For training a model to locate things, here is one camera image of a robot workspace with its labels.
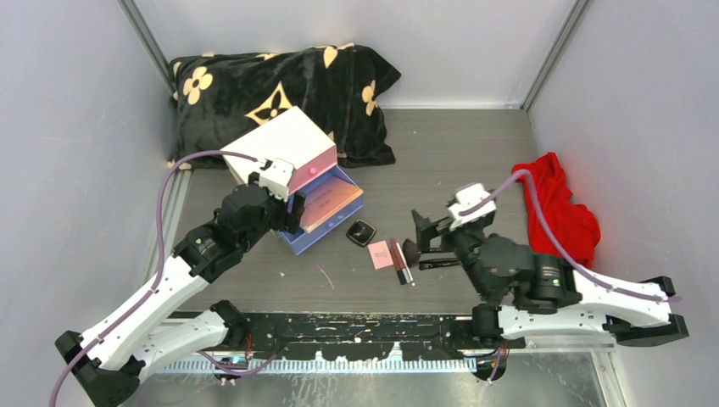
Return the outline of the large powder brush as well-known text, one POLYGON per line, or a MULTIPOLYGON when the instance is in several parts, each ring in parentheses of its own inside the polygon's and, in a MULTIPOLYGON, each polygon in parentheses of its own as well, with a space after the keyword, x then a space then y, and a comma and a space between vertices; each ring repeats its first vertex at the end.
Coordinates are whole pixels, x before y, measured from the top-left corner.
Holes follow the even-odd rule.
POLYGON ((402 254, 408 267, 414 267, 421 258, 421 252, 416 242, 406 238, 401 246, 402 254))

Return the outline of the white makeup pencil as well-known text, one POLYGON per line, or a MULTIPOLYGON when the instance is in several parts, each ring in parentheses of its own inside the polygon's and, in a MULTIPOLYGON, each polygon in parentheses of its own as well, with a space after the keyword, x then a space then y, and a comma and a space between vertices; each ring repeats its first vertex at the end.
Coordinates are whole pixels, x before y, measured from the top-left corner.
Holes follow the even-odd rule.
POLYGON ((401 246, 399 245, 398 242, 395 242, 394 245, 395 245, 395 248, 397 249, 397 252, 398 252, 399 263, 400 263, 402 272, 403 272, 403 274, 404 274, 405 280, 406 280, 412 287, 414 287, 414 286, 415 286, 415 280, 414 280, 414 277, 412 276, 412 273, 411 273, 410 267, 408 266, 408 263, 407 263, 407 261, 406 261, 406 258, 404 257, 404 253, 403 253, 403 251, 402 251, 402 248, 401 248, 401 246))

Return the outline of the small pink compact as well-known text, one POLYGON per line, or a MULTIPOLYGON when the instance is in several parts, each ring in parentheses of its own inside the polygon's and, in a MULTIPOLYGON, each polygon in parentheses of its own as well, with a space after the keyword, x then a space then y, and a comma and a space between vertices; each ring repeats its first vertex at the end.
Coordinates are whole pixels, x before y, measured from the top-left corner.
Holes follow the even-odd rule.
POLYGON ((375 270, 393 266, 390 247, 386 241, 371 243, 367 246, 375 270))

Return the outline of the pink drawer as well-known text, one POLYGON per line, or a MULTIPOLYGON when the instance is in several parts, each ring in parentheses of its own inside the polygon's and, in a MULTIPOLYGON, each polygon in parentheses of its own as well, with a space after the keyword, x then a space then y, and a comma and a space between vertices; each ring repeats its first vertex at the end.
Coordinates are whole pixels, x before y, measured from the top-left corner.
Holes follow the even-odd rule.
POLYGON ((288 186, 289 192, 291 194, 295 193, 336 164, 337 151, 335 147, 328 148, 322 153, 318 153, 311 159, 306 160, 294 170, 288 186))

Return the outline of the black square compact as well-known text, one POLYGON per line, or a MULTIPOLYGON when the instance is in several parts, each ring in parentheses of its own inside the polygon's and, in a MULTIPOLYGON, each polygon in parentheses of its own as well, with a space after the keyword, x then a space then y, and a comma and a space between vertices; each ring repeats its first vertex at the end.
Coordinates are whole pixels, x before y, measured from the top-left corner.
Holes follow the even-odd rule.
POLYGON ((360 248, 367 247, 375 235, 376 228, 360 219, 357 219, 345 233, 346 238, 360 248))

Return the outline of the white drawer organizer box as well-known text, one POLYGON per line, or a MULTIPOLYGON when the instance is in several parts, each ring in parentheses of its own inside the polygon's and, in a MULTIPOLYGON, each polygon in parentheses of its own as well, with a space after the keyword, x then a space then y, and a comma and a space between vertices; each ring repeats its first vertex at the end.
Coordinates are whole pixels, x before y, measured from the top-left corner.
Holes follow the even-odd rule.
POLYGON ((296 169, 328 148, 337 147, 300 108, 293 107, 229 143, 221 150, 235 179, 248 181, 262 159, 283 159, 296 169))

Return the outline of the red makeup pencil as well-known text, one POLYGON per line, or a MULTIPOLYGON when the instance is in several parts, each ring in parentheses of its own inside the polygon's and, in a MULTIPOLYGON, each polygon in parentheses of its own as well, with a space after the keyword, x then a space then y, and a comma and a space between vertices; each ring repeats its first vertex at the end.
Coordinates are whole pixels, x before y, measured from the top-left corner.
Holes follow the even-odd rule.
POLYGON ((401 285, 406 285, 408 282, 406 277, 404 276, 403 268, 399 262, 396 242, 393 239, 389 241, 389 252, 393 261, 393 268, 395 269, 399 279, 399 283, 401 285))

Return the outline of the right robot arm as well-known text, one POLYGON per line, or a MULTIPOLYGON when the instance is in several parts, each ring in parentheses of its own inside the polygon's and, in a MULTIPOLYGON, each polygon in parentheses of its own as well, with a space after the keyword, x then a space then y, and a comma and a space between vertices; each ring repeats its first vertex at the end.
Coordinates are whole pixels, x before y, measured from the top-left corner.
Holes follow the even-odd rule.
POLYGON ((481 299, 471 314, 471 337, 481 348, 539 335, 610 334, 621 346, 648 348, 688 337, 683 316, 669 302, 672 279, 627 282, 567 260, 538 254, 497 233, 485 233, 492 215, 453 227, 411 212, 419 249, 440 238, 481 299))

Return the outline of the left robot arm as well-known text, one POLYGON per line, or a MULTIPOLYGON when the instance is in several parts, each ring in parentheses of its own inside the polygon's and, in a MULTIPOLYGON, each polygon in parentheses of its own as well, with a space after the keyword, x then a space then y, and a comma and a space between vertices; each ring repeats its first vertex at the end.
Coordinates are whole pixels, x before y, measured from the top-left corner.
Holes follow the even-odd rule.
POLYGON ((235 187, 211 220, 191 229, 146 282, 112 314, 84 332, 55 340, 67 366, 51 392, 55 405, 64 379, 73 376, 95 406, 119 406, 158 368, 222 345, 235 350, 247 339, 247 320, 226 300, 159 336, 153 330, 202 292, 270 231, 296 232, 305 194, 283 197, 264 180, 235 187))

